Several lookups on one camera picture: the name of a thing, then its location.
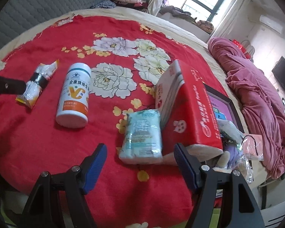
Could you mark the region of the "red floral blanket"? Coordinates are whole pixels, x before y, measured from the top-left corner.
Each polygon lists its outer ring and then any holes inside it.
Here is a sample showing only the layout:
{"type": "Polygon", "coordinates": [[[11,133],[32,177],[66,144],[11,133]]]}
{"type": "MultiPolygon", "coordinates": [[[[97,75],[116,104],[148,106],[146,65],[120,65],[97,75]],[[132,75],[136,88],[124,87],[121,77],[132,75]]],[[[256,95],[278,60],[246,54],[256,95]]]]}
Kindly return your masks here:
{"type": "Polygon", "coordinates": [[[1,176],[29,194],[42,171],[65,172],[104,143],[108,157],[86,198],[99,227],[170,227],[187,220],[192,200],[177,167],[126,165],[118,157],[127,114],[154,107],[155,84],[175,59],[224,91],[193,47],[143,22],[78,15],[13,50],[4,58],[4,77],[27,81],[41,63],[58,61],[58,69],[33,108],[0,95],[1,176]],[[87,102],[88,123],[68,129],[55,117],[68,68],[77,62],[89,66],[92,79],[77,81],[67,96],[87,102]]]}

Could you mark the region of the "pink quilted duvet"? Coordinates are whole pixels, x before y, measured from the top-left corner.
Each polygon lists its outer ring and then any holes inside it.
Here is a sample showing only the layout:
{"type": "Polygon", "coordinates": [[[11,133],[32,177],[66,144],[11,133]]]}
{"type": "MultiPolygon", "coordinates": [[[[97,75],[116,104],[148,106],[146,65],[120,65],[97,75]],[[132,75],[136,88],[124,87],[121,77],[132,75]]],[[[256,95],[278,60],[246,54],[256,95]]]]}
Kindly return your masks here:
{"type": "Polygon", "coordinates": [[[278,179],[285,173],[285,113],[278,92],[241,50],[225,38],[212,38],[208,50],[227,73],[226,82],[242,104],[251,134],[263,138],[263,166],[278,179]]]}

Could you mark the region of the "beige bed sheet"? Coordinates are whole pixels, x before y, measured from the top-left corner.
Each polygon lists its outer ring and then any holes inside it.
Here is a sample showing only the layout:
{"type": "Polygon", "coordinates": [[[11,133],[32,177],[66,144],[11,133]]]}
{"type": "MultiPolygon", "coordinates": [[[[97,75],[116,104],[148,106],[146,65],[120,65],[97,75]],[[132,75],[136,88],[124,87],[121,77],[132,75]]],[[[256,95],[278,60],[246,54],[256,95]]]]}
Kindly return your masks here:
{"type": "Polygon", "coordinates": [[[56,17],[54,19],[50,19],[49,21],[40,23],[35,27],[25,31],[20,36],[16,37],[14,40],[7,43],[2,49],[0,50],[0,71],[4,69],[5,62],[3,62],[3,58],[8,55],[14,49],[20,47],[22,44],[31,41],[35,38],[36,35],[41,33],[47,27],[53,25],[55,22],[59,20],[67,19],[73,15],[81,15],[83,17],[94,17],[94,16],[104,16],[104,17],[113,17],[117,20],[132,20],[147,26],[148,28],[155,30],[157,32],[162,32],[166,35],[169,39],[174,39],[175,41],[185,44],[195,51],[197,51],[204,60],[207,62],[211,71],[219,80],[223,88],[225,89],[229,98],[233,101],[233,104],[238,112],[241,124],[243,126],[244,132],[248,132],[248,126],[245,122],[245,118],[241,113],[242,105],[239,102],[236,95],[233,91],[229,88],[226,83],[227,74],[220,66],[220,64],[213,58],[211,53],[207,48],[207,44],[198,39],[194,34],[185,31],[184,29],[166,21],[159,17],[155,17],[153,15],[140,12],[137,10],[129,9],[129,8],[122,8],[117,7],[113,9],[83,9],[83,10],[76,10],[71,11],[66,14],[61,15],[60,17],[56,17]]]}

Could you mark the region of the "green tissue pack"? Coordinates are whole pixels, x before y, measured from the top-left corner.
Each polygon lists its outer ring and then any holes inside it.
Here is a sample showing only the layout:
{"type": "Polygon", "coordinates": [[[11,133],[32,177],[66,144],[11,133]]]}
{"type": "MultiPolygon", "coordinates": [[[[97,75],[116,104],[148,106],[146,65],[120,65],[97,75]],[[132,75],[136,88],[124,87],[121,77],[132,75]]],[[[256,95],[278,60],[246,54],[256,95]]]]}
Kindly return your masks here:
{"type": "Polygon", "coordinates": [[[163,160],[160,113],[156,109],[127,114],[119,158],[125,164],[159,164],[163,160]]]}

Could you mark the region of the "white bunny plush purple bow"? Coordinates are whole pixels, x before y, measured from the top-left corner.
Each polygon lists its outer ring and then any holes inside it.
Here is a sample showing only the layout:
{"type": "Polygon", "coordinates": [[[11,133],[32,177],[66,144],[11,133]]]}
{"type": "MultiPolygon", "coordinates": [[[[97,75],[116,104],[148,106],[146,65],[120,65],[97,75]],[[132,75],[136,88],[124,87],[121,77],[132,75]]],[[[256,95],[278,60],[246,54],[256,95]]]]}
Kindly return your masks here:
{"type": "Polygon", "coordinates": [[[227,142],[223,146],[223,153],[217,160],[215,167],[222,169],[234,169],[242,157],[242,150],[238,144],[227,142]]]}

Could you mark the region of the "white air conditioner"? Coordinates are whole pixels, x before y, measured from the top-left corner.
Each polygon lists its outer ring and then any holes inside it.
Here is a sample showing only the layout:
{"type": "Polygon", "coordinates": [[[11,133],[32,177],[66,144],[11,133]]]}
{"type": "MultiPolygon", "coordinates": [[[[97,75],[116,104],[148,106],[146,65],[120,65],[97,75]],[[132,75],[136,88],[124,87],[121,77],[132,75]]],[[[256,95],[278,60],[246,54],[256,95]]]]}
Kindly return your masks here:
{"type": "Polygon", "coordinates": [[[269,17],[261,15],[260,16],[260,22],[262,24],[270,27],[272,30],[278,32],[279,34],[282,34],[282,32],[283,32],[283,26],[280,23],[270,19],[269,17]]]}

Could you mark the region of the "white vitamin bottle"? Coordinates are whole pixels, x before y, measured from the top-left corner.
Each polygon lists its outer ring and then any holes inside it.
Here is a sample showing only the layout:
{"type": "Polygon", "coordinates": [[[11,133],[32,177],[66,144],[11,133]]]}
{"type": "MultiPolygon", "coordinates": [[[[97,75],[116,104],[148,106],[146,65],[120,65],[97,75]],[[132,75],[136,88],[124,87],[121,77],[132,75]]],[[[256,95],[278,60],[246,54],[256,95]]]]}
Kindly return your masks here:
{"type": "Polygon", "coordinates": [[[85,63],[72,64],[59,98],[56,122],[66,128],[83,128],[88,123],[91,69],[85,63]]]}

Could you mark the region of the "clothes on window bench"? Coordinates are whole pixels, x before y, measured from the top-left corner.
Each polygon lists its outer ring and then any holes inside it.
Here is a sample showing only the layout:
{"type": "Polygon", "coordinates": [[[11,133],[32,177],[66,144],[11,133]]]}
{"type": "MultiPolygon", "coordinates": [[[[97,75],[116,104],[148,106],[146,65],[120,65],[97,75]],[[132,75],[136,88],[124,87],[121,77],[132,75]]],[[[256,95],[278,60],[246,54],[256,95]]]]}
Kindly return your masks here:
{"type": "Polygon", "coordinates": [[[209,21],[197,21],[197,18],[193,18],[190,12],[184,11],[180,8],[174,7],[174,6],[162,6],[159,11],[160,14],[166,14],[170,13],[173,17],[183,19],[185,21],[188,21],[198,27],[200,27],[202,30],[204,30],[206,33],[211,34],[214,31],[214,26],[209,21]]]}

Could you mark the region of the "pale floral fabric scrunchie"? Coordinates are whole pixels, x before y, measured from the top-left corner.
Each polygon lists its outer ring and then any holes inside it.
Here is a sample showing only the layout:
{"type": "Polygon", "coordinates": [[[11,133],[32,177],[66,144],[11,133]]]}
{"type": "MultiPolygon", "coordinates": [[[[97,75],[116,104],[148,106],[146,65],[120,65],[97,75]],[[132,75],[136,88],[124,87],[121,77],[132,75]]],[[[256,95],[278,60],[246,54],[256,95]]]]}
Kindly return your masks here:
{"type": "Polygon", "coordinates": [[[217,125],[223,137],[239,145],[242,143],[244,134],[231,121],[217,119],[217,125]]]}

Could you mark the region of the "red tissue box pack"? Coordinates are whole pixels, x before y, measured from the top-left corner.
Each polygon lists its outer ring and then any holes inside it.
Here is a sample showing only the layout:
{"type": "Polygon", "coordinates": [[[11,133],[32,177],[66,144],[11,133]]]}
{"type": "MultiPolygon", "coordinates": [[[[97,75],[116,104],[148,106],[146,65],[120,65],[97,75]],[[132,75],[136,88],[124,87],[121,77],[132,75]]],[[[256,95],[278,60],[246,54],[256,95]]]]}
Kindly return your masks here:
{"type": "Polygon", "coordinates": [[[201,75],[174,60],[155,87],[155,107],[160,112],[162,164],[175,165],[177,143],[188,153],[207,161],[223,153],[217,120],[201,75]]]}

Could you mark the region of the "red gift bags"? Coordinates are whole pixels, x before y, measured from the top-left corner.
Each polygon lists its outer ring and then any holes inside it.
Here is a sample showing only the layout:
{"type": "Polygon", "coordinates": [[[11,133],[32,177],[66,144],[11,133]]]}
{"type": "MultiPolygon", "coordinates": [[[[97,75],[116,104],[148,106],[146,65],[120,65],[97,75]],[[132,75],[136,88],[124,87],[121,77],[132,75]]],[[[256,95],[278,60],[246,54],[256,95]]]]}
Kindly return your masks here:
{"type": "Polygon", "coordinates": [[[232,42],[240,49],[240,51],[247,59],[252,59],[250,53],[248,52],[248,47],[251,45],[249,40],[243,40],[242,42],[239,42],[233,39],[232,42]]]}

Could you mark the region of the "snack packet with black band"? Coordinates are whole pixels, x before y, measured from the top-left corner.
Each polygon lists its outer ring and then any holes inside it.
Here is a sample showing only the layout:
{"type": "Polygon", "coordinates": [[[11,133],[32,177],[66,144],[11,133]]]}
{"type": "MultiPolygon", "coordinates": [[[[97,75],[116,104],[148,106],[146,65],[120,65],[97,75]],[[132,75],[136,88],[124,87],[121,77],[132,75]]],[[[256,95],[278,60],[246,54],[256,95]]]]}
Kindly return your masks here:
{"type": "Polygon", "coordinates": [[[39,64],[30,80],[26,83],[25,92],[16,97],[16,101],[32,109],[50,79],[58,69],[59,61],[51,64],[39,64]]]}

